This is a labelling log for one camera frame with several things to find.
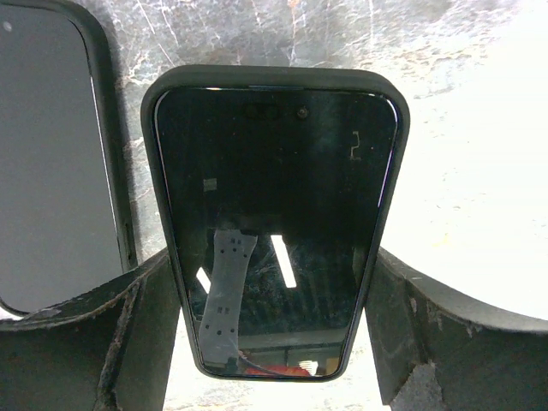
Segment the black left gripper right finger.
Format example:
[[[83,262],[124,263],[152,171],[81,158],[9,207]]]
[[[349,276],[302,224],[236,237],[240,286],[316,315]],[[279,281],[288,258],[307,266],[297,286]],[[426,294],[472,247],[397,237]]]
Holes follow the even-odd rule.
[[[545,410],[547,323],[494,307],[380,250],[365,315],[393,410]]]

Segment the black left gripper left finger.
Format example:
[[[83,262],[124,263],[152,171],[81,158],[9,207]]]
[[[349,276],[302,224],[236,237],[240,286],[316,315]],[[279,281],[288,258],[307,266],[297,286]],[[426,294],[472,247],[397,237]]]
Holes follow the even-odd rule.
[[[179,299],[167,251],[84,295],[1,323],[3,410],[160,410]]]

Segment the black phone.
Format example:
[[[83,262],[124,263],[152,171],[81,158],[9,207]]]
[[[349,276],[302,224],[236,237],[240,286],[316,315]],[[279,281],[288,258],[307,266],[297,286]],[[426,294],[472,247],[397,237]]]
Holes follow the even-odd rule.
[[[402,93],[365,70],[187,65],[140,119],[198,369],[339,377],[408,140]]]
[[[104,29],[70,1],[1,4],[1,315],[20,320],[137,264]]]

